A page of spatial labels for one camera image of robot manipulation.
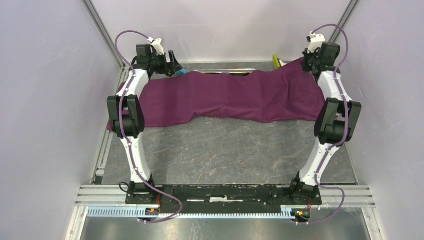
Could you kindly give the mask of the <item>purple cloth wrap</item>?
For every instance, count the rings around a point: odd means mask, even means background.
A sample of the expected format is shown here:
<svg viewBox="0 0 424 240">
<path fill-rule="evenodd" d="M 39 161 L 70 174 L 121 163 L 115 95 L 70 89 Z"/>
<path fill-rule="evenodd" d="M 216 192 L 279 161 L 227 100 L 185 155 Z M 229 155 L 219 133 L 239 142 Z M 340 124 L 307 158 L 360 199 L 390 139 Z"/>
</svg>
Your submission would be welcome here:
<svg viewBox="0 0 424 240">
<path fill-rule="evenodd" d="M 197 117 L 316 121 L 325 101 L 314 77 L 303 71 L 301 59 L 247 76 L 192 71 L 152 79 L 139 98 L 148 128 L 177 126 Z"/>
</svg>

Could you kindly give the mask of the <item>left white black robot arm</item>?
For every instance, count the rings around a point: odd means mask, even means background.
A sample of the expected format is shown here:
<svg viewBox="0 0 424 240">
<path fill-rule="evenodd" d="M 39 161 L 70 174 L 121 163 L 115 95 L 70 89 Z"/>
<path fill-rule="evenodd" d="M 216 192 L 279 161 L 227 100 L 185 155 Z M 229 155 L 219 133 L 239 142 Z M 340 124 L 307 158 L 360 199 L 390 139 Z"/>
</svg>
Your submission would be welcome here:
<svg viewBox="0 0 424 240">
<path fill-rule="evenodd" d="M 153 44 L 139 44 L 129 67 L 127 81 L 116 95 L 107 98 L 109 124 L 121 140 L 130 166 L 126 204 L 151 204 L 158 192 L 143 146 L 146 122 L 140 96 L 153 74 L 171 77 L 182 70 L 182 66 L 172 50 L 162 53 Z"/>
</svg>

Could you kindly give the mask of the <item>blue small block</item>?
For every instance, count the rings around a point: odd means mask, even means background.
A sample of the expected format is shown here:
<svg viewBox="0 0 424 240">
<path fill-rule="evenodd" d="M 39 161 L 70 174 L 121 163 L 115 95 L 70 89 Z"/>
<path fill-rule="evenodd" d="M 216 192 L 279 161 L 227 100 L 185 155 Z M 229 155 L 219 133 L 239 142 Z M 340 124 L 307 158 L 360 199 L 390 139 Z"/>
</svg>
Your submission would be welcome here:
<svg viewBox="0 0 424 240">
<path fill-rule="evenodd" d="M 186 73 L 187 73 L 187 70 L 185 68 L 183 68 L 181 70 L 176 71 L 175 75 L 176 76 L 182 76 L 182 75 L 185 75 Z"/>
</svg>

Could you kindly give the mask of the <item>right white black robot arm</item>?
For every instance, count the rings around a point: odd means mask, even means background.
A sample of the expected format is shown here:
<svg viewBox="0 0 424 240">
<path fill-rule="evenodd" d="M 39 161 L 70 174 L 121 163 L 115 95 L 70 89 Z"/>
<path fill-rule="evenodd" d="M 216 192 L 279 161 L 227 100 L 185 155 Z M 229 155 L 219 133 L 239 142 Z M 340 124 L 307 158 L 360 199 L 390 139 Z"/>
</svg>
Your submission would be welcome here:
<svg viewBox="0 0 424 240">
<path fill-rule="evenodd" d="M 353 137 L 362 105 L 347 94 L 335 66 L 341 47 L 336 43 L 311 43 L 303 52 L 302 69 L 315 78 L 325 98 L 315 121 L 315 144 L 305 166 L 292 179 L 289 199 L 302 204 L 319 196 L 321 177 L 333 155 Z"/>
</svg>

